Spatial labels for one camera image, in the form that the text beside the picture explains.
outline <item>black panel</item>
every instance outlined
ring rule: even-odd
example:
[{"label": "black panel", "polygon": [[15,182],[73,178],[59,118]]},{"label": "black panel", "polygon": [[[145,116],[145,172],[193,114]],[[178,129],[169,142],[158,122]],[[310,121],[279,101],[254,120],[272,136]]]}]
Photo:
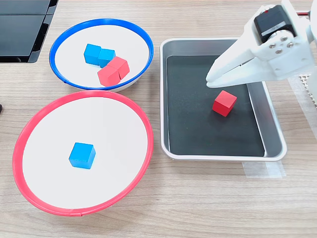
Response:
[{"label": "black panel", "polygon": [[0,16],[0,56],[29,56],[44,15]]},{"label": "black panel", "polygon": [[0,0],[0,15],[45,15],[50,0]]},{"label": "black panel", "polygon": [[[246,85],[211,89],[206,75],[217,57],[172,56],[167,59],[170,151],[177,155],[260,156],[264,147]],[[237,96],[227,117],[212,110],[225,90]]]}]

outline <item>wooden table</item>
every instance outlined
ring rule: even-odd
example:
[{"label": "wooden table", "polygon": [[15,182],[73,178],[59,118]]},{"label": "wooden table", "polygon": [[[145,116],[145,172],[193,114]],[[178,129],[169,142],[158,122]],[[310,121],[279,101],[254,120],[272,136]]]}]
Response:
[{"label": "wooden table", "polygon": [[[286,176],[247,178],[241,163],[174,162],[159,141],[159,45],[174,37],[238,37],[261,4],[279,1],[61,0],[35,64],[0,64],[0,237],[315,238],[317,141],[287,80],[268,83],[288,145]],[[311,1],[292,1],[309,10]],[[155,134],[149,169],[112,207],[58,217],[32,206],[17,189],[12,153],[25,124],[42,107],[78,91],[52,72],[48,55],[67,28],[112,17],[144,28],[155,46],[144,76],[121,92],[148,115]]]}]

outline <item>clear tape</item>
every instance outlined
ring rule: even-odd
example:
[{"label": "clear tape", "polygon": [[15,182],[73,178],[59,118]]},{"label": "clear tape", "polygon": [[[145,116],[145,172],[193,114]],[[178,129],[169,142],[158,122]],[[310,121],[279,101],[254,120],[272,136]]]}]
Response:
[{"label": "clear tape", "polygon": [[286,176],[283,164],[278,162],[243,162],[244,173],[251,179],[280,179]]}]

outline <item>black device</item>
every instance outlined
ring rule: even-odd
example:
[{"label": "black device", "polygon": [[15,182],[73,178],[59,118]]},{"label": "black device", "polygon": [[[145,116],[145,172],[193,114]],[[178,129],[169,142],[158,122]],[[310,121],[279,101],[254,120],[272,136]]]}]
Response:
[{"label": "black device", "polygon": [[58,0],[0,0],[0,63],[38,60]]},{"label": "black device", "polygon": [[262,43],[279,30],[288,30],[296,36],[292,23],[281,5],[276,5],[256,16],[254,23]]}]

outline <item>cube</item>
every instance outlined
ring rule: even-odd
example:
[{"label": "cube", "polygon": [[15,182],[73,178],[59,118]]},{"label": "cube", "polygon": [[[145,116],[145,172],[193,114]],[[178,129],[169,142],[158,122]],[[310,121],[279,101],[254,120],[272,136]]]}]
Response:
[{"label": "cube", "polygon": [[237,101],[237,97],[222,90],[220,94],[216,97],[213,103],[212,109],[226,117],[232,110],[234,104]]},{"label": "cube", "polygon": [[90,169],[95,155],[93,145],[76,142],[70,153],[69,161],[73,167]]},{"label": "cube", "polygon": [[107,65],[98,72],[100,84],[105,87],[117,85],[120,82],[120,76],[117,69]]},{"label": "cube", "polygon": [[98,62],[101,68],[105,67],[115,57],[114,50],[101,49]]},{"label": "cube", "polygon": [[114,57],[114,59],[111,60],[108,65],[118,69],[120,79],[123,79],[130,72],[128,62],[118,56]]},{"label": "cube", "polygon": [[87,44],[84,52],[85,62],[93,65],[99,65],[98,56],[100,51],[100,46]]}]

